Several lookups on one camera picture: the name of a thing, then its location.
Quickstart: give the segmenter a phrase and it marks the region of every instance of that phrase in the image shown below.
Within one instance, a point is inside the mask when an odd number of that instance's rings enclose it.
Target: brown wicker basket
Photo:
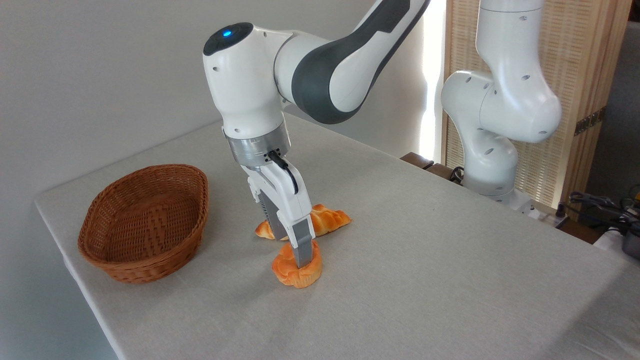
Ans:
[[[200,169],[183,164],[143,168],[96,196],[78,249],[118,281],[155,281],[193,258],[208,212],[209,186]]]

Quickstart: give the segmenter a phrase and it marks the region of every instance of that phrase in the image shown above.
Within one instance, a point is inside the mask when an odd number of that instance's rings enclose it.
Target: white wall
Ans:
[[[35,210],[37,194],[218,120],[201,60],[218,28],[250,21],[334,39],[372,3],[1,2],[0,359],[115,357]],[[334,129],[396,156],[417,151],[420,27],[362,111]]]

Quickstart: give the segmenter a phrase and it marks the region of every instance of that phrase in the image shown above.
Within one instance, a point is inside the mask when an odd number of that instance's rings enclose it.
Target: gray tablecloth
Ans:
[[[39,196],[36,205],[122,359],[640,358],[640,268],[366,145],[288,117],[313,204],[353,222],[318,239],[322,277],[271,272],[263,220],[220,124]],[[202,247],[178,272],[122,284],[77,235],[93,198],[142,167],[210,182]]]

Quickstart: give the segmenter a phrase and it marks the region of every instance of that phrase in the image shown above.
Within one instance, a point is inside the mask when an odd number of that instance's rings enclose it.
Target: pastry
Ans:
[[[322,236],[326,233],[336,231],[351,222],[351,218],[342,210],[331,210],[322,204],[314,205],[311,209],[311,222],[314,225],[316,236]],[[274,239],[273,231],[267,220],[263,221],[255,229],[255,234],[265,239]]]
[[[322,257],[315,240],[311,240],[311,262],[301,268],[296,265],[296,258],[290,243],[286,243],[273,260],[271,269],[281,283],[298,289],[313,284],[322,274]]]

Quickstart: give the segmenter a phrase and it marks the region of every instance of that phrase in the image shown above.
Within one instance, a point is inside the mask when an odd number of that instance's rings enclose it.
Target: woven screen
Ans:
[[[445,76],[457,70],[489,71],[476,52],[479,3],[479,0],[449,0]],[[540,63],[547,83],[561,100],[563,117],[560,126],[547,141],[513,143],[519,155],[515,186],[548,206],[555,206],[562,196],[577,121],[606,104],[608,89],[601,96],[604,99],[591,99],[588,106],[585,106],[584,98],[592,92],[584,90],[594,86],[593,79],[598,83],[602,66],[596,63],[606,57],[617,59],[619,46],[611,49],[610,45],[609,50],[616,51],[615,54],[607,54],[607,51],[600,49],[610,42],[611,21],[618,13],[623,13],[615,10],[616,3],[611,4],[607,0],[547,0],[545,3],[539,44]],[[612,78],[613,71],[609,72],[605,76]],[[448,117],[443,129],[445,165],[449,168],[463,166],[460,137]]]

